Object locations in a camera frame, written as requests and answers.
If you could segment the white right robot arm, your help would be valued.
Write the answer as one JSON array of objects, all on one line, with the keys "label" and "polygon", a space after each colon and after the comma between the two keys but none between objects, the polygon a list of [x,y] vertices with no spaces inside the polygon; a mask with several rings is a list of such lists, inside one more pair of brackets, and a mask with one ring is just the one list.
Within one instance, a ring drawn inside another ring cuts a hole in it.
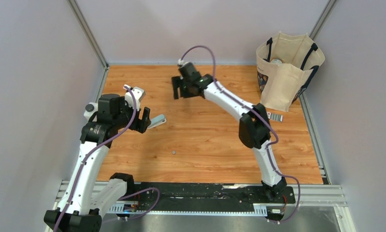
[{"label": "white right robot arm", "polygon": [[172,77],[174,98],[200,96],[228,112],[239,123],[238,136],[256,157],[262,177],[262,194],[269,202],[277,202],[287,186],[279,173],[272,151],[271,125],[264,105],[251,104],[226,89],[209,75],[201,75],[191,62],[178,64],[180,76]]}]

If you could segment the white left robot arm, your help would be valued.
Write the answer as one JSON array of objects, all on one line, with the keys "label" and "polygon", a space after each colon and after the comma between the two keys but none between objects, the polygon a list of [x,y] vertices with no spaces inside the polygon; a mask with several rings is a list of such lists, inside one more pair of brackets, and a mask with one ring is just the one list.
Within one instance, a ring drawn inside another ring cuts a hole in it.
[{"label": "white left robot arm", "polygon": [[56,209],[48,210],[44,223],[55,232],[98,232],[108,209],[121,197],[136,193],[133,176],[115,173],[95,196],[93,188],[99,169],[114,139],[127,129],[144,133],[151,123],[150,109],[140,108],[145,93],[132,88],[124,96],[103,94],[86,105],[77,162]]}]

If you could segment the light blue stapler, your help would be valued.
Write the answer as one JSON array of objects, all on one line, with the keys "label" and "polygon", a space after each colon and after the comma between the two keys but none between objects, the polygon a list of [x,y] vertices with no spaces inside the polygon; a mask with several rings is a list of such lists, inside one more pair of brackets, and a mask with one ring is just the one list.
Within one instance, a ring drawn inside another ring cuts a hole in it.
[{"label": "light blue stapler", "polygon": [[160,114],[154,117],[153,119],[151,119],[151,124],[148,126],[148,129],[152,129],[164,123],[166,123],[166,117],[164,114]]}]

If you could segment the red white staple box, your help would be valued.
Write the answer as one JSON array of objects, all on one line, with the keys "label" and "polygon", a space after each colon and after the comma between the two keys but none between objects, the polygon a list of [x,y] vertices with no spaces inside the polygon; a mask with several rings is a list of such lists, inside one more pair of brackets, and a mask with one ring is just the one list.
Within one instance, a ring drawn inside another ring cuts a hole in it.
[{"label": "red white staple box", "polygon": [[283,122],[283,115],[267,112],[268,119],[277,121],[277,122]]}]

